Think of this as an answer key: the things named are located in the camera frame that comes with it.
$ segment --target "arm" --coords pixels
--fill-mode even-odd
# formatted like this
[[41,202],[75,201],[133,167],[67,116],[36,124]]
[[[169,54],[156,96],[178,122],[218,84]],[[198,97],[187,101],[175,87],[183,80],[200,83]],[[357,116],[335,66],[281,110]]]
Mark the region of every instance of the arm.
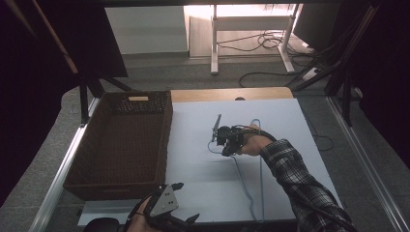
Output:
[[350,231],[356,231],[350,217],[332,194],[308,173],[302,156],[285,139],[272,140],[255,134],[245,136],[238,154],[260,155],[290,199],[301,231],[349,231],[331,218],[338,218]]

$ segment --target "black fabric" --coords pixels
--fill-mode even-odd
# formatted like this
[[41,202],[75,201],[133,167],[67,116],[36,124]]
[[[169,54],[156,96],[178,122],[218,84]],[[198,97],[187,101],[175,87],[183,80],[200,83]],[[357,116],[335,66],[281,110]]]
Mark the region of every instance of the black fabric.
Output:
[[410,25],[408,1],[385,1],[353,54],[353,84],[364,97],[360,107],[410,167]]
[[1,152],[0,204],[20,179],[61,108],[61,97],[77,85],[34,5],[18,3],[33,35],[0,1]]

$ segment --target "plaid shirt sleeve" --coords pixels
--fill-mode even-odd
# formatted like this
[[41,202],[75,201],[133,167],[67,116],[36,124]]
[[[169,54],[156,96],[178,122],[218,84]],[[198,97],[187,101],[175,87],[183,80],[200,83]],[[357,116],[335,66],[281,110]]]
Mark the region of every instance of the plaid shirt sleeve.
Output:
[[348,231],[331,219],[316,213],[306,203],[352,225],[350,217],[323,185],[308,173],[302,156],[286,140],[275,141],[260,152],[290,199],[301,231]]

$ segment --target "wall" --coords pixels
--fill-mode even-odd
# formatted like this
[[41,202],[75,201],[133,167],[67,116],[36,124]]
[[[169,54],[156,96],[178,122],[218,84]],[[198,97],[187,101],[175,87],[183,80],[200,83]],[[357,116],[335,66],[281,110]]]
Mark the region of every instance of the wall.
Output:
[[122,54],[188,51],[182,6],[105,11]]

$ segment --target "metal frame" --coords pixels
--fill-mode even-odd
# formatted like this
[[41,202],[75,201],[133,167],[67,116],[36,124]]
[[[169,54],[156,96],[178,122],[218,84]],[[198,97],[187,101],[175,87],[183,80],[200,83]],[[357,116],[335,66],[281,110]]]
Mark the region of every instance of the metal frame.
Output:
[[364,170],[368,181],[370,182],[374,192],[376,193],[384,210],[386,211],[386,214],[389,220],[391,221],[392,226],[395,228],[395,231],[409,232],[409,226],[405,221],[401,210],[398,208],[397,204],[395,203],[395,200],[393,199],[392,194],[386,188],[382,179],[380,178],[379,174],[374,168],[374,165],[368,157],[366,149],[364,148],[360,139],[356,135],[355,130],[352,127],[348,126],[346,122],[343,120],[341,108],[338,105],[336,97],[328,97],[327,100],[350,146],[352,147],[359,164]]
[[[94,109],[96,108],[99,101],[100,100],[98,99],[93,99],[91,101],[90,106],[88,107],[90,116],[94,112]],[[47,228],[48,222],[51,219],[55,206],[57,205],[61,193],[63,192],[64,181],[66,180],[67,174],[69,173],[70,167],[72,165],[73,155],[86,129],[87,126],[84,125],[82,127],[79,127],[77,132],[75,133],[72,144],[70,145],[69,150],[64,156],[64,159],[57,171],[57,174],[55,175],[53,182],[51,183],[50,188],[48,189],[44,201],[40,206],[40,209],[38,210],[33,223],[30,226],[29,232],[45,231],[45,229]]]
[[295,5],[290,16],[217,16],[217,5],[214,5],[212,17],[212,51],[211,74],[218,74],[218,31],[254,31],[254,30],[284,30],[286,31],[281,46],[278,47],[280,57],[288,73],[293,73],[292,62],[287,54],[287,45],[295,23],[299,4]]

